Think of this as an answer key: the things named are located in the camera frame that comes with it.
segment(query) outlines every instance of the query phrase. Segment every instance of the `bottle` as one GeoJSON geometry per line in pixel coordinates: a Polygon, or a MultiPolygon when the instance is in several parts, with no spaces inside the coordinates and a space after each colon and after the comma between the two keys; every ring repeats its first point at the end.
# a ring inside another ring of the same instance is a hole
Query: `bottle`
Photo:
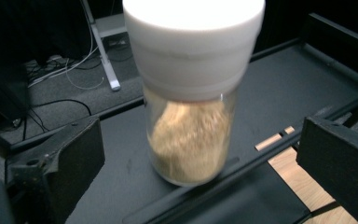
{"type": "Polygon", "coordinates": [[[264,7],[264,0],[123,1],[150,160],[169,182],[197,186],[221,172],[264,7]]]}

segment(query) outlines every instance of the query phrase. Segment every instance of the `white lid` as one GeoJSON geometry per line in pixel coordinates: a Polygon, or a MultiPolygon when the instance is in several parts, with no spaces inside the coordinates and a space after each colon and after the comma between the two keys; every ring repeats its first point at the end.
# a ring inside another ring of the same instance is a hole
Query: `white lid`
{"type": "Polygon", "coordinates": [[[260,31],[264,0],[123,0],[145,85],[164,98],[203,101],[237,87],[260,31]]]}

